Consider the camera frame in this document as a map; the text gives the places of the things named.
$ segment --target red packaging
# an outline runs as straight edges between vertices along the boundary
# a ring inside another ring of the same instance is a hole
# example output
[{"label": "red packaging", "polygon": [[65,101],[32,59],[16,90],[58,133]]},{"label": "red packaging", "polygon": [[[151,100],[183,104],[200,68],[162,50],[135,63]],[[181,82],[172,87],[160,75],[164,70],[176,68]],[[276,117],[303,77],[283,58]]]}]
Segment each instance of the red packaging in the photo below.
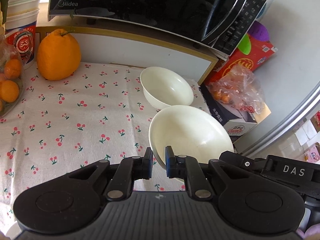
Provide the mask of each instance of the red packaging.
[{"label": "red packaging", "polygon": [[[30,23],[28,25],[19,27],[19,28],[22,28],[24,30],[27,30],[27,31],[31,32],[32,36],[33,36],[33,47],[31,48],[32,49],[32,54],[31,54],[31,57],[29,58],[27,63],[29,63],[30,61],[32,61],[34,59],[34,53],[35,53],[34,52],[34,44],[35,44],[35,35],[36,35],[36,24],[37,24],[37,22],[35,21],[35,22]],[[6,30],[6,33],[9,33],[10,31],[12,31],[14,29]],[[29,46],[30,46],[27,34],[24,33],[23,30],[18,31],[16,33],[13,33],[12,35],[10,35],[7,38],[7,43],[11,44],[11,45],[13,45],[14,47],[17,48],[17,50],[20,53],[21,59],[23,61],[24,58],[27,56],[27,52],[28,52]]]},{"label": "red packaging", "polygon": [[254,71],[278,50],[270,41],[259,41],[249,34],[248,36],[251,42],[250,53],[245,55],[237,48],[227,61],[220,59],[204,80],[206,86],[224,77],[237,64]]}]

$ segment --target stack of paper cups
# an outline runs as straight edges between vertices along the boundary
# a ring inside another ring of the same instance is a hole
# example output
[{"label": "stack of paper cups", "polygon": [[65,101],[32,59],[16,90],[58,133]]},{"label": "stack of paper cups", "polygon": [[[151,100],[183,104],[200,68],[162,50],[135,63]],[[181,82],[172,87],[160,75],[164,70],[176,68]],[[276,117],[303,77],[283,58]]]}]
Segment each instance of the stack of paper cups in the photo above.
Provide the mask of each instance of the stack of paper cups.
[{"label": "stack of paper cups", "polygon": [[[5,23],[6,33],[16,28],[22,28],[33,35],[32,54],[24,69],[30,67],[34,62],[34,44],[39,2],[40,0],[9,0],[8,4],[7,21]],[[13,33],[7,38],[7,42],[17,48],[22,60],[27,56],[30,44],[26,33],[23,33],[23,31]]]}]

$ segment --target tablecloth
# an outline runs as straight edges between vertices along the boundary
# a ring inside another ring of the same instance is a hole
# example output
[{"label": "tablecloth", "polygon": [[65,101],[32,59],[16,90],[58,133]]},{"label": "tablecloth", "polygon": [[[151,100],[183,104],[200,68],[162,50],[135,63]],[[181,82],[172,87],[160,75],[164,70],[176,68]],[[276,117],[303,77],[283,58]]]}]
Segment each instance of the tablecloth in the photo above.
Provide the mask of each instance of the tablecloth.
[{"label": "tablecloth", "polygon": [[[97,160],[111,164],[143,156],[148,128],[157,113],[145,99],[142,69],[81,63],[68,78],[45,80],[36,64],[25,71],[20,102],[0,119],[0,230],[14,222],[12,205],[24,190]],[[192,106],[209,112],[193,80]],[[154,158],[152,179],[135,190],[177,191]]]}]

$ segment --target pink object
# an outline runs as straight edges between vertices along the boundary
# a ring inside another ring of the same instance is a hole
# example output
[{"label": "pink object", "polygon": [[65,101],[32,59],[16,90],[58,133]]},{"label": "pink object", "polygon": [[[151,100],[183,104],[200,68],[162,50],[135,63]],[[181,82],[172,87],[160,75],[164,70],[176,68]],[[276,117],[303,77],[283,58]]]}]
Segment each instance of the pink object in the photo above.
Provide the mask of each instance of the pink object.
[{"label": "pink object", "polygon": [[316,163],[317,161],[320,160],[320,154],[318,152],[318,149],[315,145],[313,145],[311,148],[309,148],[305,153],[304,153],[305,159],[309,163]]}]

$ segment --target purple object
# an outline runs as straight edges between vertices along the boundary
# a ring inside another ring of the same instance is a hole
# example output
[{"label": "purple object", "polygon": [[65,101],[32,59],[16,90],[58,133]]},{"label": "purple object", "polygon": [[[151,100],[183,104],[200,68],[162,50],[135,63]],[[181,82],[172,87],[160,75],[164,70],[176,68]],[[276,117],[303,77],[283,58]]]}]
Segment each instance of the purple object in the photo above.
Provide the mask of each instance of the purple object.
[{"label": "purple object", "polygon": [[303,233],[303,231],[301,231],[300,229],[297,229],[296,233],[302,238],[305,239],[309,236],[313,236],[316,234],[320,234],[320,224],[315,224],[311,227],[308,228],[308,230]]},{"label": "purple object", "polygon": [[258,41],[269,41],[269,33],[265,26],[263,26],[260,22],[254,21],[250,29],[248,30],[248,34],[255,38]]},{"label": "purple object", "polygon": [[315,224],[308,228],[308,230],[304,233],[304,238],[308,236],[313,236],[316,234],[320,234],[320,224]]}]

